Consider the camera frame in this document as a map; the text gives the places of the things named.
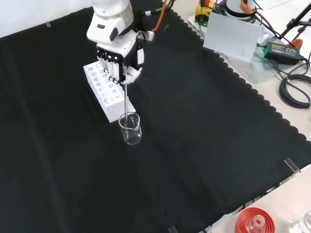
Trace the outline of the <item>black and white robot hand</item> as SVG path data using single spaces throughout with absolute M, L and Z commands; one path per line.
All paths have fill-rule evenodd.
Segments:
M 127 85 L 141 74 L 144 49 L 133 30 L 118 36 L 111 44 L 98 43 L 96 47 L 97 58 L 113 83 Z

